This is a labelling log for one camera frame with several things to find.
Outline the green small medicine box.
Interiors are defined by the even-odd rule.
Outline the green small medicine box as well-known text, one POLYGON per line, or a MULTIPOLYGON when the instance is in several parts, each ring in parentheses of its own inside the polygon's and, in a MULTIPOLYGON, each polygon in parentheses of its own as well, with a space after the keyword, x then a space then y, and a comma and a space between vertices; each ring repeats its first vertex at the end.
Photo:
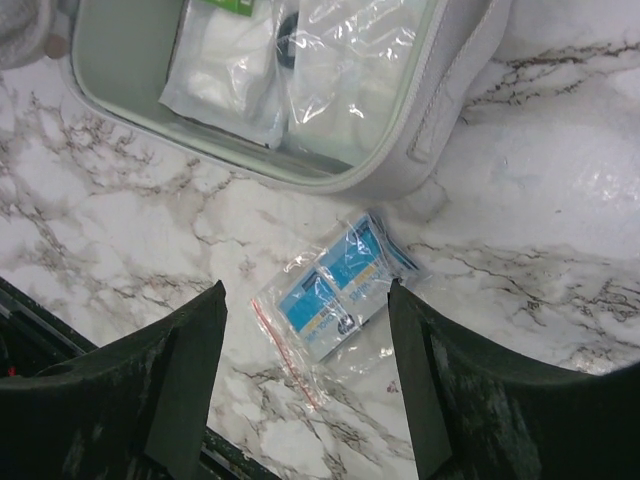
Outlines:
POLYGON ((205 0, 230 13, 250 17, 254 9, 254 0, 205 0))

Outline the clear plastic zip bag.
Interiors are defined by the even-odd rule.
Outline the clear plastic zip bag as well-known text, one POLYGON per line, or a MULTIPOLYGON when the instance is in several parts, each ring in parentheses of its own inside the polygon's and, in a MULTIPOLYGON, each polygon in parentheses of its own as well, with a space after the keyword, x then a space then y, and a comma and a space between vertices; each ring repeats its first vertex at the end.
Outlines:
POLYGON ((284 145, 306 157, 363 163, 391 121, 432 1, 277 1, 299 12, 296 63, 278 66, 284 145))

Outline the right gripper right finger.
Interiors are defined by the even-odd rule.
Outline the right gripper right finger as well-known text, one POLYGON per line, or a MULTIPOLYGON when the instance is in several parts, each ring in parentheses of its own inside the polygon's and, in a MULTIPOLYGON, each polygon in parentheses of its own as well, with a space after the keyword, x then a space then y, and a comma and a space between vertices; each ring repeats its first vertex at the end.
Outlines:
POLYGON ((639 368, 590 375, 509 350, 399 283, 388 311, 422 479, 635 479, 639 368))

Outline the white gauze pad packet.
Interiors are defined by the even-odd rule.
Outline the white gauze pad packet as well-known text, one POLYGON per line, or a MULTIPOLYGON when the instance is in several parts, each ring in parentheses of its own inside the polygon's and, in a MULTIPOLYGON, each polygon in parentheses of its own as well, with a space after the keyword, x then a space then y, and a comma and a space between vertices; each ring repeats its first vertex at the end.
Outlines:
POLYGON ((208 1, 186 3, 159 102, 174 113, 277 148, 285 114, 276 78, 273 3, 243 16, 208 1))

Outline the grey medicine kit box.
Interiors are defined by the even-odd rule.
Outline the grey medicine kit box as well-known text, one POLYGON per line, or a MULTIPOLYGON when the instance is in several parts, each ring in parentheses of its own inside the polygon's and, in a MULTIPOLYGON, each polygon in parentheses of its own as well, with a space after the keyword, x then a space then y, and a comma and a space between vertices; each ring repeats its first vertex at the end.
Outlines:
POLYGON ((401 198, 430 175, 466 92, 500 44, 507 1, 432 1, 383 139, 361 164, 268 148, 159 102, 188 1, 5 1, 1 67, 60 58, 90 108, 221 166, 312 194, 401 198))

